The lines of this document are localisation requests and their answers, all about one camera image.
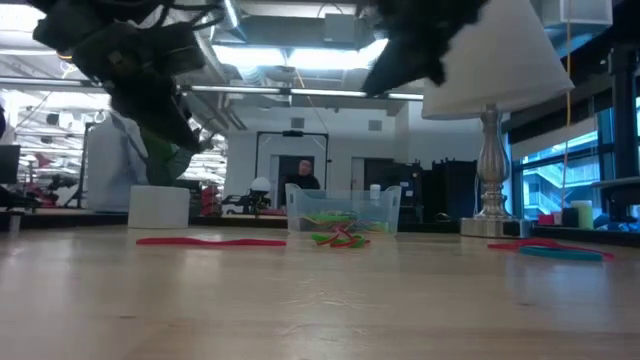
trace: white lampshade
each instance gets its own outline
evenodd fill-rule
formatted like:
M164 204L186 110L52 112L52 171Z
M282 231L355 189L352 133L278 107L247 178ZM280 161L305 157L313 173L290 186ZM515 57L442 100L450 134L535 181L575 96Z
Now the white lampshade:
M573 88L529 0L490 0L452 40L446 82L425 80L422 116L465 119L485 105L515 111Z

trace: wooden table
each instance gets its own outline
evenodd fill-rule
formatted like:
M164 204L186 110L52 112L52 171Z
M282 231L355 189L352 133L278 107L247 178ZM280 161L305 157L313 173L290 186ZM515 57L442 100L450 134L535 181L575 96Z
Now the wooden table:
M354 250L296 237L282 249L134 245L147 235L113 227L3 239L0 358L640 358L637 250L582 263L450 235Z

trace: monitor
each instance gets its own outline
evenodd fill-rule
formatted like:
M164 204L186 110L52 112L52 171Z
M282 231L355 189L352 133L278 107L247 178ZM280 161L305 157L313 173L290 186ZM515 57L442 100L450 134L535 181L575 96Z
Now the monitor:
M0 184L17 184L20 145L0 145Z

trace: table lamp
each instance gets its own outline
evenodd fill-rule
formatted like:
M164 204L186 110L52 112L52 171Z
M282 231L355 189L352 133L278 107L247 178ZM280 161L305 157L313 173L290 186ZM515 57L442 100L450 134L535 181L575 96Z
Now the table lamp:
M505 226L520 222L505 209L502 184L511 164L502 142L502 113L557 97L573 88L529 0L490 0L480 21L464 28L443 59L447 81L425 83L422 117L458 120L480 116L484 146L478 177L484 184L483 208L463 219L461 233L475 237L518 236Z

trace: clear plastic bin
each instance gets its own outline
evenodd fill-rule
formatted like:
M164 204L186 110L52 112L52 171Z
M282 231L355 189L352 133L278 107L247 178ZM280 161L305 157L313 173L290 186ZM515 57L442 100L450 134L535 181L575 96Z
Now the clear plastic bin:
M290 232L332 232L341 227L353 234L398 231L402 188L383 192L303 190L286 184Z

